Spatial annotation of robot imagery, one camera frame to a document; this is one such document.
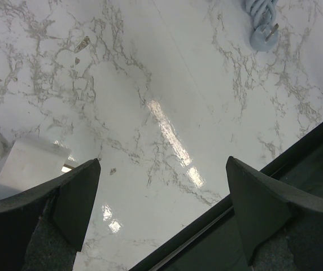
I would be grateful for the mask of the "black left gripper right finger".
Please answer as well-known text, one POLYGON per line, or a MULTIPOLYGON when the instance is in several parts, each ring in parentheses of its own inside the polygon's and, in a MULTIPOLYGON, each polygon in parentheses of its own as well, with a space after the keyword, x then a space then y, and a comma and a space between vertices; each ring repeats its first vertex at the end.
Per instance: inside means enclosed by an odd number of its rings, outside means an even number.
POLYGON ((230 198, 248 266, 277 254, 266 248, 277 239, 298 270, 323 270, 323 198, 267 176, 229 157, 230 198))

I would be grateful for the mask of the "white charger adapter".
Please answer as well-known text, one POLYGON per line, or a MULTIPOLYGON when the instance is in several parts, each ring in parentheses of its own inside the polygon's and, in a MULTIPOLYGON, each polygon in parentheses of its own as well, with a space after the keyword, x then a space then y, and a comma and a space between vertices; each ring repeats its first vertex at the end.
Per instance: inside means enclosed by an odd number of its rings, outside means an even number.
POLYGON ((28 190, 77 167, 70 150, 60 145, 21 138, 15 141, 0 172, 0 185, 28 190))

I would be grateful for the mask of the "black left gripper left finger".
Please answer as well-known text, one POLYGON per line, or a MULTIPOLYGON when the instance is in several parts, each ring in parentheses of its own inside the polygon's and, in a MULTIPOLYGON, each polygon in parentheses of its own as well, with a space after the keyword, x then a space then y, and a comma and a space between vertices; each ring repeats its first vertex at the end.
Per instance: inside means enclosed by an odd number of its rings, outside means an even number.
POLYGON ((82 250, 101 166, 89 160, 0 200, 0 270, 72 270, 82 250))

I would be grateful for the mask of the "blue round power strip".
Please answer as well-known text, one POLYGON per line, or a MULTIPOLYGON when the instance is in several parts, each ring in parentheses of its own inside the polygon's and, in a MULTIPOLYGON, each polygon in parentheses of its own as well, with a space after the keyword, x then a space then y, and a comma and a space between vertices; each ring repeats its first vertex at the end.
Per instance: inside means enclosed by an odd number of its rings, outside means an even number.
POLYGON ((278 0, 245 1, 245 11, 251 16, 254 28, 250 45, 255 51, 268 52, 278 42, 277 3, 278 0))

